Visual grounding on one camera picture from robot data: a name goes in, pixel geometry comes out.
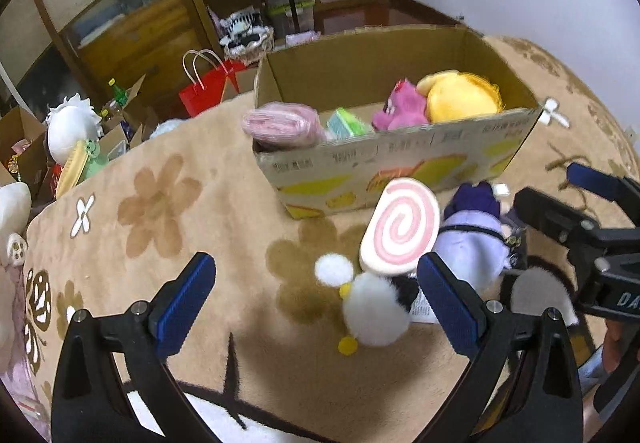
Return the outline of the person's hand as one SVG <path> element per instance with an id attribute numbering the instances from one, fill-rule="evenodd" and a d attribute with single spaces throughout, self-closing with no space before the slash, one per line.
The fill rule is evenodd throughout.
<path id="1" fill-rule="evenodd" d="M 605 319 L 606 333 L 602 345 L 602 363 L 605 371 L 611 374 L 620 361 L 626 350 L 624 345 L 629 338 L 631 331 L 638 328 L 637 325 L 621 323 L 614 319 Z"/>

